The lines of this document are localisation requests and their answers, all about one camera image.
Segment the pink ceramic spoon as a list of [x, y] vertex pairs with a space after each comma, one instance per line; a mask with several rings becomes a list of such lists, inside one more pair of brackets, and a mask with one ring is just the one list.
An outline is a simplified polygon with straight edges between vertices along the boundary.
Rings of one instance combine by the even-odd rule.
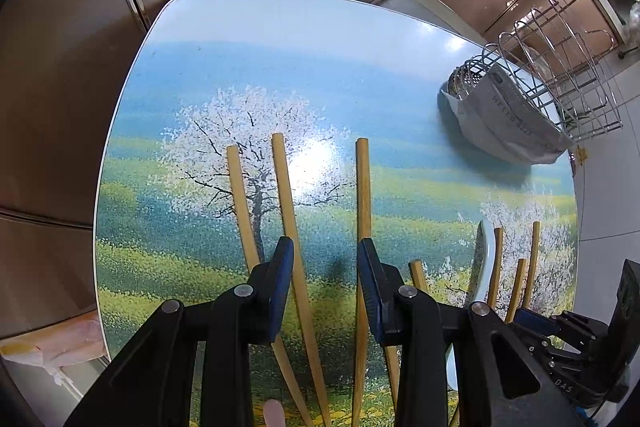
[[280, 401], [267, 400], [262, 407], [262, 416], [267, 427], [285, 427], [286, 419], [284, 408]]

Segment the light blue ceramic spoon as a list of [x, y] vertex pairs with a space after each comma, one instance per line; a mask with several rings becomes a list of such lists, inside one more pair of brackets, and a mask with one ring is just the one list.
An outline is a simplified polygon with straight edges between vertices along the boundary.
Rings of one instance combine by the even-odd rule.
[[[474, 255], [470, 276], [469, 288], [465, 291], [465, 297], [459, 308], [467, 308], [475, 301], [486, 303], [492, 270], [496, 259], [496, 240], [494, 227], [483, 219], [476, 231]], [[446, 372], [449, 390], [458, 391], [458, 377], [456, 366], [456, 351], [454, 345], [447, 350]]]

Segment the plastic bag with food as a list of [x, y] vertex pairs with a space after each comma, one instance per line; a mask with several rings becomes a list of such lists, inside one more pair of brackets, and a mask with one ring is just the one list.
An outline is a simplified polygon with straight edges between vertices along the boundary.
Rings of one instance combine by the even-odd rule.
[[64, 367], [90, 362], [102, 355], [106, 355], [106, 350], [96, 311], [1, 340], [3, 361], [40, 367], [57, 385], [73, 384]]

